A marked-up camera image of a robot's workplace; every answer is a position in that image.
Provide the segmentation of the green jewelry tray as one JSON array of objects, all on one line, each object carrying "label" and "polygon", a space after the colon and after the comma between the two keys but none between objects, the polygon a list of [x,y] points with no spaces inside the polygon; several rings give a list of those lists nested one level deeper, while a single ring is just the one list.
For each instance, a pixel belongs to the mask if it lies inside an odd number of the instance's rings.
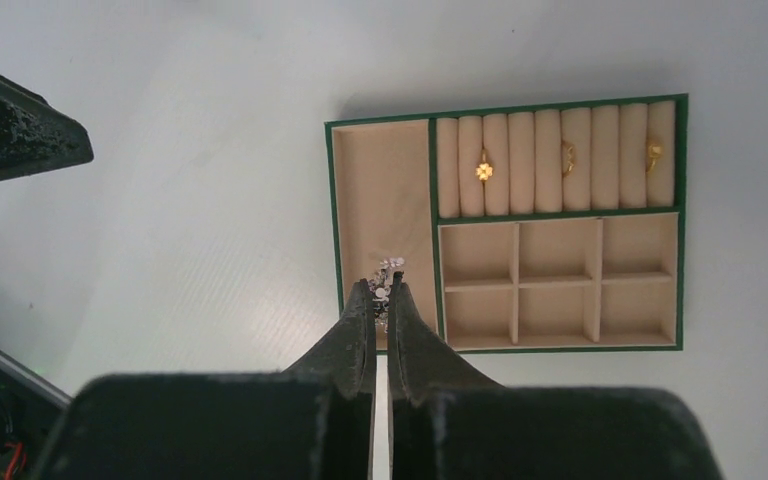
[{"label": "green jewelry tray", "polygon": [[401,270],[456,351],[679,351],[685,93],[332,121],[338,301]]}]

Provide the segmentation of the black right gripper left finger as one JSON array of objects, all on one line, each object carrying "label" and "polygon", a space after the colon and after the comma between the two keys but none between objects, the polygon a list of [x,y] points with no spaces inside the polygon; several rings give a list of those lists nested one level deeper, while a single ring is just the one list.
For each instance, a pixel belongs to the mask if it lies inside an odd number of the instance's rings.
[{"label": "black right gripper left finger", "polygon": [[272,373],[111,374],[56,423],[35,479],[367,479],[374,307],[356,282],[333,327]]}]

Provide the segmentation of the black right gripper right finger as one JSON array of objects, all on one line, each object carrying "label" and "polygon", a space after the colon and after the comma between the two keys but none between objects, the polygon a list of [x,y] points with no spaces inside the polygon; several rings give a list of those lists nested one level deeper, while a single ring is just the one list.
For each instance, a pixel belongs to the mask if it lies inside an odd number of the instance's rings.
[{"label": "black right gripper right finger", "polygon": [[388,307],[395,479],[718,479],[693,412],[643,387],[505,387],[421,319],[396,278]]}]

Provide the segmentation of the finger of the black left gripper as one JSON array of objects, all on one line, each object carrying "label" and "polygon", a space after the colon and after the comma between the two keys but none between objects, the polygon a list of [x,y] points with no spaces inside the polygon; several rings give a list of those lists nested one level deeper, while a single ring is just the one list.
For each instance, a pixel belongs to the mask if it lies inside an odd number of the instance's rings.
[{"label": "finger of the black left gripper", "polygon": [[87,130],[0,75],[0,182],[92,162]]}]

